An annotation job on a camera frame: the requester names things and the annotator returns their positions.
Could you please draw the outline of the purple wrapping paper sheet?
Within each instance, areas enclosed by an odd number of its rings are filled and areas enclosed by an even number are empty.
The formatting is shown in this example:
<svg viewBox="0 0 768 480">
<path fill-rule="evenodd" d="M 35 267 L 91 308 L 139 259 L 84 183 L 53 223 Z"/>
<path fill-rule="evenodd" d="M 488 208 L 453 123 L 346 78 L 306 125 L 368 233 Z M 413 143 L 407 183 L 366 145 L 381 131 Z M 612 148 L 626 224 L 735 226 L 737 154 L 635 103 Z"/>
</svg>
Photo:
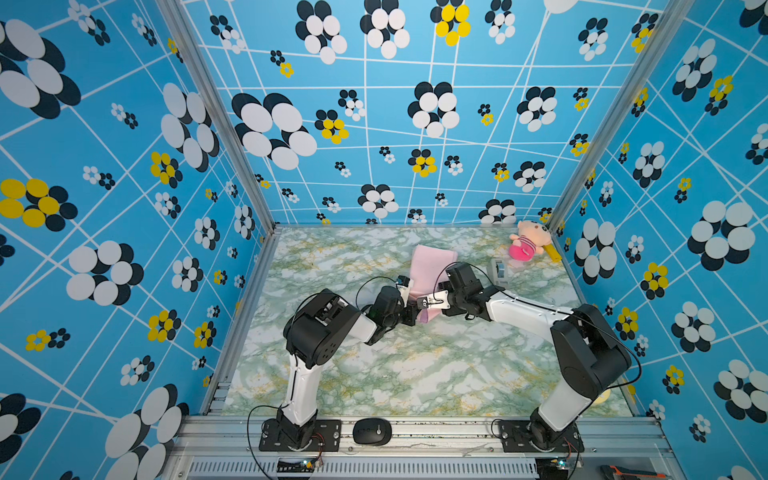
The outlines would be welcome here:
<svg viewBox="0 0 768 480">
<path fill-rule="evenodd" d="M 446 281 L 444 268 L 458 259 L 458 253 L 417 245 L 411 259 L 409 299 L 430 295 L 438 282 Z"/>
</svg>

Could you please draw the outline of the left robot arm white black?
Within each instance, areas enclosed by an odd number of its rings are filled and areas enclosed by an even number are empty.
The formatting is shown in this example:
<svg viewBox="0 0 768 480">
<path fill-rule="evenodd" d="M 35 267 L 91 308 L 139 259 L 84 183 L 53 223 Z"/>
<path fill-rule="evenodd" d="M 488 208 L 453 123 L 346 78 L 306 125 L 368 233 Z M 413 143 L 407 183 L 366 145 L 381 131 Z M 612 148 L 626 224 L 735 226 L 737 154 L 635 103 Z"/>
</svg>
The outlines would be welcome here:
<svg viewBox="0 0 768 480">
<path fill-rule="evenodd" d="M 400 324 L 413 326 L 418 316 L 409 300 L 411 279 L 399 276 L 381 288 L 374 302 L 362 309 L 324 289 L 310 295 L 283 330 L 290 358 L 290 379 L 276 420 L 288 445 L 304 448 L 314 434 L 317 391 L 323 366 L 352 336 L 371 346 Z"/>
</svg>

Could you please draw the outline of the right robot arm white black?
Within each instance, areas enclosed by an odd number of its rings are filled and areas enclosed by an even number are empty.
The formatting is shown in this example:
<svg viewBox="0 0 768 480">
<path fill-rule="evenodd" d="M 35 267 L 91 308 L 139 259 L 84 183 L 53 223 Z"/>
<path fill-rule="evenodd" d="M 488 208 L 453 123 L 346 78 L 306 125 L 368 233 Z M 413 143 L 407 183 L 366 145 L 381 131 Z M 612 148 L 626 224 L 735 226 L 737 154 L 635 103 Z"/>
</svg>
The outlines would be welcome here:
<svg viewBox="0 0 768 480">
<path fill-rule="evenodd" d="M 530 416 L 529 442 L 539 451 L 552 451 L 568 429 L 636 362 L 635 356 L 591 304 L 569 309 L 514 296 L 495 284 L 485 285 L 481 270 L 465 262 L 445 268 L 439 284 L 448 316 L 483 319 L 510 325 L 553 345 L 560 379 Z"/>
</svg>

